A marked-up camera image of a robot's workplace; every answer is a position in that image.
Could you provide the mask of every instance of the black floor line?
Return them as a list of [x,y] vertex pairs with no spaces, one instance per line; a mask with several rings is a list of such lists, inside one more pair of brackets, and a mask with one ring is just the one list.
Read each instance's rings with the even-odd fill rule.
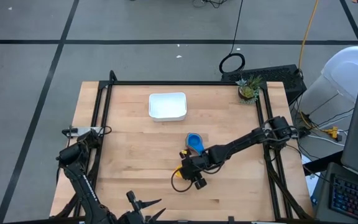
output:
[[[233,40],[66,40],[65,44],[142,45],[142,44],[232,44]],[[236,40],[242,45],[301,45],[302,40]],[[358,40],[307,40],[306,45],[358,45]]]
[[0,40],[0,44],[59,44],[59,40]]
[[[232,44],[233,40],[64,40],[74,45]],[[59,44],[60,40],[0,40],[0,44]],[[236,40],[242,45],[301,45],[302,40]],[[358,45],[358,40],[307,40],[306,45]]]
[[353,29],[354,34],[357,37],[358,40],[358,26],[353,18],[352,12],[349,9],[349,6],[347,6],[345,0],[340,0],[343,10],[345,11],[347,20],[349,20],[349,23],[351,24],[351,27]]
[[1,206],[0,206],[0,224],[4,222],[7,210],[9,208],[9,204],[11,203],[13,193],[15,191],[17,182],[18,182],[20,174],[22,172],[24,161],[25,161],[25,158],[27,157],[27,153],[29,151],[31,141],[34,136],[35,129],[36,129],[38,121],[40,119],[41,111],[42,111],[42,108],[44,107],[45,100],[47,98],[47,94],[48,94],[48,91],[50,88],[50,84],[52,82],[52,78],[55,74],[56,67],[59,63],[59,59],[62,54],[64,40],[67,38],[68,31],[70,29],[71,23],[73,22],[74,14],[75,14],[76,8],[78,6],[78,1],[79,0],[74,0],[73,5],[71,7],[71,11],[68,15],[68,19],[66,21],[66,25],[63,30],[62,37],[60,38],[59,45],[55,52],[55,56],[53,56],[53,60],[50,65],[48,75],[45,79],[44,86],[42,87],[40,98],[38,99],[37,106],[35,107],[35,111],[34,111],[33,117],[30,122],[30,127],[27,130],[27,134],[25,135],[22,149],[20,151],[20,154],[16,161],[16,165],[13,170],[11,179],[9,181],[9,184],[5,191],[4,197],[2,199]]

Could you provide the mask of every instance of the wooden table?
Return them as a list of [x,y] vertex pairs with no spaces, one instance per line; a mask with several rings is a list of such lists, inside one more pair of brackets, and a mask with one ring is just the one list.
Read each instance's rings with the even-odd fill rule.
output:
[[[98,82],[83,82],[73,126],[90,125],[97,86]],[[187,133],[200,134],[204,146],[209,147],[226,144],[259,127],[255,105],[240,104],[236,88],[114,85],[107,121],[112,133],[104,138],[96,186],[101,203],[119,217],[131,209],[126,192],[133,190],[138,200],[162,198],[160,203],[142,211],[144,215],[153,215],[166,207],[160,220],[223,221],[228,216],[234,216],[236,221],[274,220],[262,145],[237,153],[217,174],[203,174],[208,184],[201,190],[193,186],[185,193],[178,193],[170,185],[171,174],[181,161],[178,153],[185,148]],[[186,94],[185,120],[153,122],[148,114],[149,95],[178,91]],[[268,83],[268,92],[273,115],[284,116],[291,123],[283,84]],[[263,96],[261,99],[266,119]],[[297,147],[295,141],[288,144]],[[282,161],[289,191],[311,215],[299,153],[284,148]],[[176,178],[175,186],[184,189],[188,182]],[[285,217],[278,188],[277,193],[281,216]],[[50,214],[58,213],[73,194],[70,182],[61,172]]]

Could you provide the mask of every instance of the electronic device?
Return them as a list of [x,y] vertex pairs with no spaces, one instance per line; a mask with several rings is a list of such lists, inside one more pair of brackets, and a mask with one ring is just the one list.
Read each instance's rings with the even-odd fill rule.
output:
[[329,208],[358,219],[358,182],[332,174]]

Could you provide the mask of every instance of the black metal frame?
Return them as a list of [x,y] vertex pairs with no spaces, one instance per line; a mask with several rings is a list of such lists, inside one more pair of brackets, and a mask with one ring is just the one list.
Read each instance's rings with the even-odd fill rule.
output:
[[[108,81],[99,81],[98,86],[98,92],[96,94],[96,100],[94,104],[94,110],[91,120],[91,126],[95,127],[97,120],[98,120],[98,114],[99,114],[99,108],[101,103],[101,95],[103,93],[103,89],[107,87],[107,93],[106,93],[106,99],[104,102],[104,108],[103,108],[103,115],[102,115],[102,121],[101,121],[101,127],[106,127],[107,125],[107,117],[108,117],[108,111],[109,111],[109,105],[111,101],[111,93],[112,93],[112,86],[113,85],[236,85],[234,82],[204,82],[204,81],[117,81],[117,78],[113,71],[110,71],[110,76]],[[262,93],[264,94],[264,100],[265,100],[265,106],[267,110],[267,116],[268,119],[273,118],[272,108],[270,104],[270,98],[269,93],[267,90],[267,85],[265,84],[262,87]],[[262,112],[262,106],[260,104],[260,98],[258,96],[257,102],[256,102],[256,108],[257,108],[257,114],[259,119],[259,124],[262,125],[264,123],[264,116]],[[93,188],[96,187],[96,182],[98,178],[98,172],[99,172],[99,165],[100,165],[100,158],[101,158],[101,150],[103,147],[103,137],[101,138],[101,147],[96,149],[96,154],[94,157],[94,163],[91,168],[91,170],[88,173],[89,181],[91,182],[91,185]],[[269,148],[263,144],[264,147],[264,157],[266,161],[271,161],[270,158],[270,151]],[[277,164],[277,170],[279,173],[279,178],[282,184],[286,187],[285,182],[285,174],[283,170],[283,164],[282,164],[282,158],[280,155],[280,151],[275,151],[275,157],[276,157],[276,164]],[[287,199],[284,197],[284,205],[285,205],[285,212],[287,217],[282,218],[280,215],[280,207],[278,204],[278,197],[277,197],[277,191],[276,191],[276,184],[273,181],[273,179],[269,176],[269,187],[270,187],[270,194],[272,198],[272,206],[273,206],[273,212],[274,217],[276,221],[280,221],[283,223],[316,223],[316,220],[300,220],[300,219],[293,219],[292,216],[292,210],[291,206],[288,203]],[[71,208],[67,210],[67,208],[63,209],[61,212],[64,214],[63,217],[53,217],[47,220],[33,220],[33,221],[25,221],[25,222],[14,222],[10,224],[46,224],[46,223],[80,223],[85,221],[85,217],[79,217],[80,213],[80,204],[78,203],[78,199],[76,198],[76,195],[73,196],[73,198],[70,200],[69,204],[71,204]],[[74,210],[74,217],[67,217],[68,214],[72,211],[72,208],[75,204],[75,210]],[[234,217],[228,217],[228,221],[183,221],[183,220],[162,220],[157,221],[158,224],[172,224],[172,223],[186,223],[186,224],[248,224],[248,223],[254,223],[254,222],[239,222],[235,221]]]

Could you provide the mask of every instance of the keyboard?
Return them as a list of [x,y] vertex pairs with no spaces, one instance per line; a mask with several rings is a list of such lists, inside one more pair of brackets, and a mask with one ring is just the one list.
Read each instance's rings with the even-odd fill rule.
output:
[[303,77],[297,72],[296,65],[284,65],[269,68],[258,68],[222,74],[221,81],[235,82],[239,79],[248,79],[251,75],[260,75],[267,82],[283,82],[288,104],[291,105],[304,91],[306,86]]
[[329,208],[358,220],[358,183],[333,174]]

